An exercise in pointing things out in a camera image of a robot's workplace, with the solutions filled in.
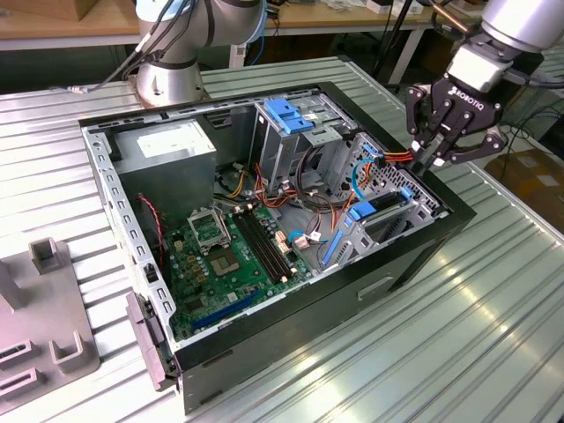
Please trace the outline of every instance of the blue drive bay latch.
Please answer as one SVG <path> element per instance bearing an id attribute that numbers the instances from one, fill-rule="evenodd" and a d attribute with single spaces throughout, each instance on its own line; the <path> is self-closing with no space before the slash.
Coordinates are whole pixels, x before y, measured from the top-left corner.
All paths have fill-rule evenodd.
<path id="1" fill-rule="evenodd" d="M 292 106 L 286 99 L 274 99 L 264 102 L 268 113 L 278 122 L 286 134 L 295 134 L 314 127 L 312 122 L 303 118 L 298 109 Z"/>

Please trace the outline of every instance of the motherboard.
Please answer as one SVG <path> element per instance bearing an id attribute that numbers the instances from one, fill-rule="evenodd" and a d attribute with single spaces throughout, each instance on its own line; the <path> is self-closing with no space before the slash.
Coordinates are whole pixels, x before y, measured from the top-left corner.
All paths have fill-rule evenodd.
<path id="1" fill-rule="evenodd" d="M 200 214 L 164 234 L 175 335 L 187 338 L 312 277 L 299 253 L 280 245 L 282 231 L 266 207 Z M 220 241 L 212 246 L 213 239 Z"/>

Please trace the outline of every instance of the robotiq logo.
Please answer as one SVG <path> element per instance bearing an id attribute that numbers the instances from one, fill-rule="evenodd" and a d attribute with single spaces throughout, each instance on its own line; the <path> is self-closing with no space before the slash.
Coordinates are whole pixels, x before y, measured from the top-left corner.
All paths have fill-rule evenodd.
<path id="1" fill-rule="evenodd" d="M 448 92 L 448 94 L 450 95 L 456 95 L 456 97 L 460 97 L 462 100 L 466 101 L 467 103 L 472 104 L 476 109 L 478 109 L 480 112 L 482 110 L 484 110 L 484 105 L 482 103 L 480 103 L 479 101 L 477 101 L 476 99 L 473 99 L 470 95 L 468 95 L 467 93 L 463 93 L 462 91 L 460 91 L 458 88 L 456 88 L 455 86 L 453 86 L 452 88 L 450 88 L 450 91 Z"/>

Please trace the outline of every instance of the aluminum table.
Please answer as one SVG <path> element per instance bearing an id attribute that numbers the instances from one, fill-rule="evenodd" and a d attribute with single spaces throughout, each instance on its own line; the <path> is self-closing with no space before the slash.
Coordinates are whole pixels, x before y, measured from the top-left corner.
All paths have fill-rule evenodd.
<path id="1" fill-rule="evenodd" d="M 403 106 L 326 58 L 204 73 L 214 97 L 330 80 L 408 144 Z M 77 119 L 139 109 L 124 83 L 0 97 L 0 257 L 67 241 L 101 356 L 95 373 L 2 422 L 182 422 L 155 392 Z M 470 165 L 437 171 L 477 212 L 401 290 L 188 417 L 224 421 L 557 421 L 564 412 L 562 235 Z"/>

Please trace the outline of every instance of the ram slot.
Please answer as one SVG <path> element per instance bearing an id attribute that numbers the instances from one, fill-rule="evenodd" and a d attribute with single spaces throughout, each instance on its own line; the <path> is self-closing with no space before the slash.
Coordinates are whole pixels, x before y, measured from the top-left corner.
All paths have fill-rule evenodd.
<path id="1" fill-rule="evenodd" d="M 252 214 L 242 214 L 234 218 L 234 223 L 241 231 L 245 241 L 258 261 L 266 269 L 272 282 L 277 284 L 283 276 L 290 278 L 292 272 L 284 257 L 276 250 L 268 235 Z"/>

